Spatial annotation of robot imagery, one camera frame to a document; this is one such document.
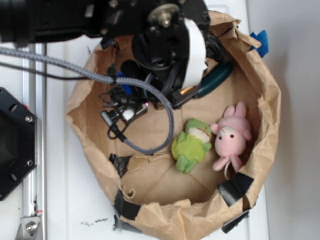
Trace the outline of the black gripper body with motor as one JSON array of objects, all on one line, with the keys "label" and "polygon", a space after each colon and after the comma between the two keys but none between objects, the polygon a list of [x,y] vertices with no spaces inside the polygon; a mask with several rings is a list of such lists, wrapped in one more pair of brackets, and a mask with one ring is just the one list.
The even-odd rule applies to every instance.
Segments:
[{"label": "black gripper body with motor", "polygon": [[154,86],[176,109],[213,90],[204,80],[208,60],[226,63],[210,21],[202,0],[105,0],[101,46],[131,36],[133,59],[121,64],[120,75]]}]

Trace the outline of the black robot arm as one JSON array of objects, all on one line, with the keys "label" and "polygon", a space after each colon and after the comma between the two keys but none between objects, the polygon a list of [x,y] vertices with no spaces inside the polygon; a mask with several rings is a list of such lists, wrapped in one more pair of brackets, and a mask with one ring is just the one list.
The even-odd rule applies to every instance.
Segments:
[{"label": "black robot arm", "polygon": [[[131,38],[134,61],[122,73],[165,95],[173,107],[197,96],[207,59],[225,63],[221,42],[210,33],[202,0],[3,0],[0,40],[28,44],[100,38],[101,48]],[[182,96],[181,90],[191,88]]]}]

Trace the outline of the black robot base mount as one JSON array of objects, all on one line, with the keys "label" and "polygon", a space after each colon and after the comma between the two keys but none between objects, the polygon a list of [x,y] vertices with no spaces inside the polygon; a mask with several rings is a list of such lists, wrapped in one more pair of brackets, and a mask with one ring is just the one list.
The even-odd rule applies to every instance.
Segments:
[{"label": "black robot base mount", "polygon": [[36,166],[37,118],[0,88],[0,200],[4,201]]}]

